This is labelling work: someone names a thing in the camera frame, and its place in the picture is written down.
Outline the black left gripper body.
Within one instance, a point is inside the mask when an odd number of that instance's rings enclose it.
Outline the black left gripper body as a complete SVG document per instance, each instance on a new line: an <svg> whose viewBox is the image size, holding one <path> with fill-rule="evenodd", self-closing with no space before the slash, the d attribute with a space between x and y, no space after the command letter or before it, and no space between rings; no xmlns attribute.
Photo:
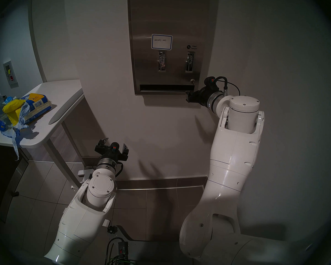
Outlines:
<svg viewBox="0 0 331 265"><path fill-rule="evenodd" d="M119 147L119 145L110 145L106 148L98 148L96 146L95 151L101 155L100 159L127 160L128 155L122 155L122 152L119 151Z"/></svg>

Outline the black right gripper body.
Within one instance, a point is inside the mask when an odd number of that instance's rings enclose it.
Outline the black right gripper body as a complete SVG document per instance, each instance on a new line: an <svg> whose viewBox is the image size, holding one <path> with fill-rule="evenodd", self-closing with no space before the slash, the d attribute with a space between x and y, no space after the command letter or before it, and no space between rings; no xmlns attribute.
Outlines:
<svg viewBox="0 0 331 265"><path fill-rule="evenodd" d="M192 92L192 103L199 103L207 107L207 101L210 97L210 87L203 87L200 90Z"/></svg>

